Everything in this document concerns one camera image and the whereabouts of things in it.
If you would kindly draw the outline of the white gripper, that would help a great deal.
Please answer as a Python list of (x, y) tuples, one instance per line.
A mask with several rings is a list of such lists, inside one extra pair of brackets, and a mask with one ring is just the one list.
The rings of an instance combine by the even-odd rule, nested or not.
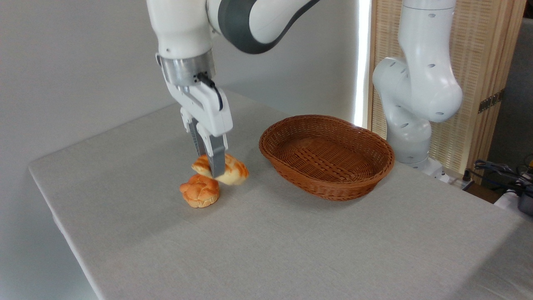
[(226, 133), (234, 127), (228, 99), (222, 89), (198, 83), (180, 90), (165, 82), (172, 97), (181, 105), (180, 114), (185, 131), (192, 135), (198, 156), (207, 155), (211, 174), (217, 178), (225, 172)]

